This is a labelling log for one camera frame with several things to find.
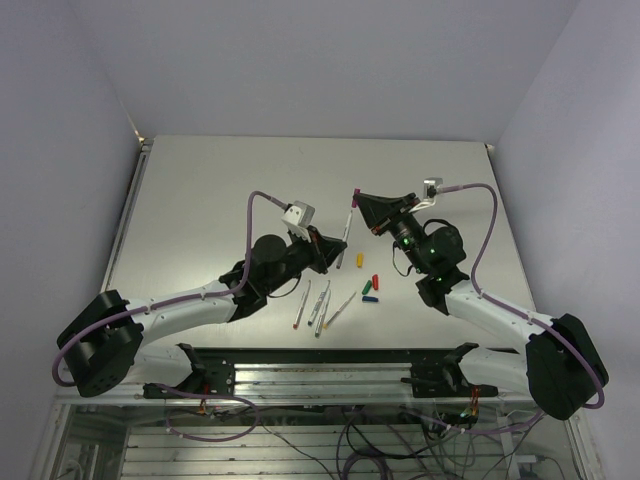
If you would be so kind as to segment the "purple pen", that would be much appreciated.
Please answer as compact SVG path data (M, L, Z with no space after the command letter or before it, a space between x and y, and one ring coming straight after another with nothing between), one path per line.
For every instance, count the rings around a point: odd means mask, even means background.
M346 220L343 236L342 236L342 241L345 242L345 243L347 243L348 238L349 238L351 225L352 225L352 220L353 220L353 215L354 215L354 207L351 207L350 211L349 211L349 214L348 214L348 217L347 217L347 220ZM343 263L343 260L344 260L344 255L346 253L346 248L347 247L345 247L345 249L337 257L336 269L341 269L341 267L342 267L342 263Z

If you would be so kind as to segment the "red pen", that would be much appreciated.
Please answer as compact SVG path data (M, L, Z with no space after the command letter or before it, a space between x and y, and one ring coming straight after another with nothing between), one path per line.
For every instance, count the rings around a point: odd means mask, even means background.
M304 309L305 309L305 306L306 306L306 303L307 303L307 300L308 300L308 297L309 297L309 294L310 294L311 286L312 286L312 281L308 280L307 281L307 286L306 286L305 290L302 293L301 300L299 302L299 305L298 305L298 308L297 308L297 311L296 311L296 315L295 315L295 318L294 318L294 322L293 322L293 325L292 325L292 328L294 330L297 330L299 328L300 324L301 324L301 320L302 320L302 317L303 317L303 314L304 314Z

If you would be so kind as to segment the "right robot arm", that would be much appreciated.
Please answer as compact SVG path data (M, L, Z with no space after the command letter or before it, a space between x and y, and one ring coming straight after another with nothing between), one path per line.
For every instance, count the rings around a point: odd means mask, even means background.
M353 200L367 228L390 234L413 269L422 301L440 313L467 321L501 338L508 351L465 343L442 362L442 387L459 396L487 385L530 396L547 415L569 419L581 408L604 403L609 380L604 364L580 319L527 310L481 289L475 274L458 265L466 258L457 227L437 220L432 232L418 222L415 194L381 197L357 192Z

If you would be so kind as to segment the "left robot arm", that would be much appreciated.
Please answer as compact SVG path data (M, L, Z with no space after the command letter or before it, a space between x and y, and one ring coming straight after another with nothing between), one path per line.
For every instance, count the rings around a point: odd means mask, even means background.
M327 273L347 244L315 227L307 232L307 239L292 235L288 241L263 235L249 259L215 281L173 296L126 300L116 290L98 294L57 338L56 361L66 364L72 377L58 383L85 398L101 395L120 384L141 362L141 351L156 341L250 317L305 270Z

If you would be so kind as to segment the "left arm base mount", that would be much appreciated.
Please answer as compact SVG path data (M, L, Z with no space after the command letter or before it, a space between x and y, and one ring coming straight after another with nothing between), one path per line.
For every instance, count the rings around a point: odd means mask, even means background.
M143 351L145 399L200 399L231 395L235 370L221 351L179 343Z

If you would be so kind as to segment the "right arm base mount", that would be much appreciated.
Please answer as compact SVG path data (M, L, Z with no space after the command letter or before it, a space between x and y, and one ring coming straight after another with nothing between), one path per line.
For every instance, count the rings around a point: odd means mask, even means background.
M464 343L448 351L438 362L429 362L426 356L418 363L413 363L409 375L400 381L410 385L414 398L449 398L469 397L477 394L479 397L497 397L495 386L472 384L463 376L460 362L469 352L479 348L476 343Z

